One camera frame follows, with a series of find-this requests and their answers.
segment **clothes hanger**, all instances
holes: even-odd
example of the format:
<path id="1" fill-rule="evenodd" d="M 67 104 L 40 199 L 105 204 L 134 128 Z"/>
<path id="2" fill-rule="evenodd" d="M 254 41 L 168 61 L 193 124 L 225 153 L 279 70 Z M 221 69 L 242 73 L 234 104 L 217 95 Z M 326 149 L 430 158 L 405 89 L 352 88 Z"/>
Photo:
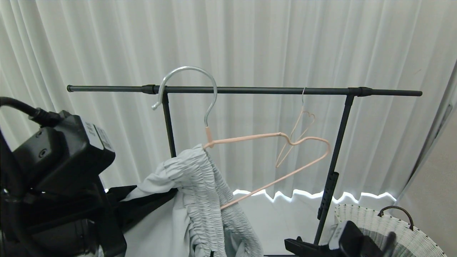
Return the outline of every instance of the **clothes hanger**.
<path id="1" fill-rule="evenodd" d="M 214 145 L 218 145 L 218 144 L 225 144 L 225 143 L 233 143 L 233 142 L 240 142 L 240 141 L 247 141 L 247 140 L 253 140 L 253 139 L 260 139 L 260 138 L 269 138 L 269 137 L 284 137 L 287 141 L 287 143 L 289 145 L 299 145 L 301 143 L 303 143 L 304 141 L 306 140 L 318 140 L 318 141 L 322 141 L 324 143 L 327 144 L 327 149 L 324 153 L 324 155 L 322 155 L 321 157 L 315 159 L 314 161 L 308 163 L 307 165 L 301 167 L 301 168 L 298 168 L 297 170 L 294 170 L 293 172 L 279 178 L 279 179 L 276 179 L 275 181 L 261 187 L 261 188 L 258 188 L 254 191 L 252 191 L 251 193 L 247 194 L 247 195 L 244 195 L 242 197 L 240 197 L 239 199 L 237 200 L 234 200 L 232 202 L 229 202 L 227 204 L 224 204 L 223 206 L 221 206 L 221 210 L 222 209 L 225 209 L 245 198 L 248 198 L 249 196 L 261 191 L 261 190 L 264 190 L 265 188 L 267 187 L 270 187 L 272 186 L 273 184 L 276 184 L 294 174 L 296 174 L 297 172 L 313 165 L 314 163 L 322 160 L 323 158 L 325 158 L 329 152 L 330 152 L 330 143 L 323 139 L 323 138 L 319 138 L 319 137 L 305 137 L 305 138 L 302 138 L 300 140 L 298 140 L 297 142 L 291 142 L 289 137 L 284 134 L 283 132 L 277 132 L 277 133 L 268 133 L 268 134 L 258 134 L 258 135 L 251 135 L 251 136 L 244 136 L 244 137 L 236 137 L 236 138 L 229 138 L 229 139 L 219 139 L 219 140 L 213 140 L 212 136 L 211 136 L 211 130 L 210 128 L 208 127 L 208 115 L 211 111 L 211 109 L 213 108 L 214 104 L 216 103 L 216 99 L 217 99 L 217 96 L 218 96 L 218 91 L 217 91 L 217 85 L 216 85 L 216 81 L 214 80 L 213 76 L 211 76 L 211 74 L 209 74 L 207 71 L 201 69 L 201 68 L 198 68 L 198 67 L 195 67 L 195 66 L 183 66 L 183 67 L 179 67 L 177 69 L 174 69 L 173 71 L 171 71 L 169 74 L 167 74 L 167 76 L 164 77 L 164 79 L 162 80 L 162 83 L 160 84 L 160 87 L 159 87 L 159 99 L 158 101 L 152 106 L 152 109 L 155 110 L 157 109 L 157 107 L 162 104 L 162 97 L 163 97 L 163 93 L 164 93 L 164 90 L 165 90 L 165 83 L 176 73 L 180 72 L 180 71 L 183 71 L 183 70 L 195 70 L 195 71 L 199 71 L 203 74 L 205 74 L 210 80 L 211 80 L 211 83 L 213 84 L 213 88 L 214 88 L 214 98 L 213 98 L 213 101 L 211 103 L 211 105 L 209 106 L 208 110 L 206 111 L 206 114 L 205 114 L 205 131 L 206 131 L 206 135 L 207 135 L 207 139 L 208 139 L 208 143 L 205 144 L 203 146 L 203 149 L 206 149 L 206 148 L 212 148 Z"/>
<path id="2" fill-rule="evenodd" d="M 305 93 L 305 89 L 303 88 L 303 92 L 302 92 L 302 110 L 300 111 L 300 114 L 298 115 L 298 119 L 297 119 L 297 122 L 295 123 L 295 126 L 293 127 L 292 129 L 292 132 L 290 133 L 289 137 L 292 137 L 293 133 L 295 132 L 295 129 L 297 128 L 297 125 L 298 125 L 298 122 L 300 121 L 300 119 L 303 117 L 303 114 L 307 113 L 308 114 L 308 117 L 313 117 L 313 121 L 311 122 L 311 124 L 302 132 L 302 134 L 298 137 L 298 139 L 300 139 L 301 137 L 303 137 L 303 135 L 306 133 L 306 131 L 308 130 L 309 127 L 311 127 L 311 125 L 314 123 L 314 121 L 316 120 L 316 116 L 308 111 L 305 111 L 305 100 L 304 100 L 304 93 Z M 282 158 L 281 161 L 279 161 L 279 158 L 281 157 L 282 155 L 282 152 L 284 151 L 284 149 L 286 148 L 286 145 L 287 143 L 284 144 L 284 146 L 282 147 L 281 149 L 281 152 L 279 153 L 278 155 L 278 158 L 276 159 L 276 168 L 279 168 L 279 166 L 282 164 L 282 162 L 284 161 L 284 159 L 289 155 L 290 151 L 292 151 L 292 148 L 293 146 L 291 146 L 289 148 L 289 151 L 287 151 L 286 155 Z"/>

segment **beige wall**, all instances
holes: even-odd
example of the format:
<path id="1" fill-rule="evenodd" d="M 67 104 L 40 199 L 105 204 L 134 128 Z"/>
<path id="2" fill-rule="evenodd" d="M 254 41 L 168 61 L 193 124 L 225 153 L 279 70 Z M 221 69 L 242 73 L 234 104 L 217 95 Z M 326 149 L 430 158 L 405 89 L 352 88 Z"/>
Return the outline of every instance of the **beige wall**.
<path id="1" fill-rule="evenodd" d="M 449 257 L 457 256 L 457 112 L 453 111 L 430 154 L 419 166 L 396 205 Z M 396 210 L 393 215 L 406 216 Z"/>

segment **vertical rack pole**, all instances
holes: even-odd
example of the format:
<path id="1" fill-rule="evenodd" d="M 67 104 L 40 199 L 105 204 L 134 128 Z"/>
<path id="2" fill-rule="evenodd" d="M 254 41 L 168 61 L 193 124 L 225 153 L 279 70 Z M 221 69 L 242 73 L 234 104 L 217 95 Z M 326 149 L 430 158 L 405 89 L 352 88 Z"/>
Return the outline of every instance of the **vertical rack pole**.
<path id="1" fill-rule="evenodd" d="M 168 93 L 165 90 L 162 105 L 164 107 L 165 125 L 167 127 L 168 145 L 170 146 L 171 157 L 176 157 L 175 138 L 173 137 L 173 127 L 171 126 L 170 105 L 168 101 Z"/>
<path id="2" fill-rule="evenodd" d="M 338 154 L 340 153 L 341 143 L 343 142 L 344 132 L 346 130 L 347 120 L 349 113 L 351 112 L 352 103 L 354 101 L 354 95 L 347 95 L 346 102 L 344 105 L 343 116 L 341 117 L 340 128 L 338 129 L 338 135 L 336 137 L 335 149 L 333 150 L 332 161 L 330 162 L 329 173 L 327 175 L 327 181 L 325 182 L 324 194 L 318 211 L 319 225 L 316 231 L 316 237 L 314 238 L 314 244 L 318 245 L 322 231 L 324 229 L 325 220 L 332 203 L 333 193 L 335 191 L 336 182 L 338 180 L 339 173 L 335 172 L 336 161 L 338 160 Z"/>

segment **gray fabric in basket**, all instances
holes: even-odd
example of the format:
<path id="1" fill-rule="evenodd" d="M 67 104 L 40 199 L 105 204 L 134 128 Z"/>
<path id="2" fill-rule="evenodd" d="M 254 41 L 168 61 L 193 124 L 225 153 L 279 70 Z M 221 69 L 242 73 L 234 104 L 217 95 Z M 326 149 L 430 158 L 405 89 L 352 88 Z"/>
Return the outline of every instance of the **gray fabric in basket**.
<path id="1" fill-rule="evenodd" d="M 375 244 L 379 247 L 379 248 L 383 248 L 383 246 L 385 245 L 385 241 L 387 239 L 387 236 L 386 235 L 383 235 L 379 232 L 376 232 L 376 231 L 371 231 L 371 230 L 368 230 L 368 229 L 364 229 L 364 228 L 359 228 L 360 231 L 362 231 L 362 233 L 366 236 L 369 236 L 371 239 L 373 239 L 373 241 L 375 242 Z M 400 245 L 400 244 L 397 244 L 395 246 L 395 249 L 393 251 L 393 257 L 420 257 L 420 256 L 416 256 L 414 255 L 410 250 L 408 250 L 405 246 L 403 245 Z"/>

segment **screw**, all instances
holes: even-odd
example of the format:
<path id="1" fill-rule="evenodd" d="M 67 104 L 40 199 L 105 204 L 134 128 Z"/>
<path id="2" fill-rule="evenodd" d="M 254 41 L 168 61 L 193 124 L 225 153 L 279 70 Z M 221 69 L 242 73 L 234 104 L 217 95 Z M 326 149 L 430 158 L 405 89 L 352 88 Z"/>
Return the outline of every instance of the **screw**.
<path id="1" fill-rule="evenodd" d="M 38 154 L 38 157 L 43 158 L 43 156 L 47 153 L 47 151 L 48 151 L 47 149 L 41 150 L 40 153 Z"/>

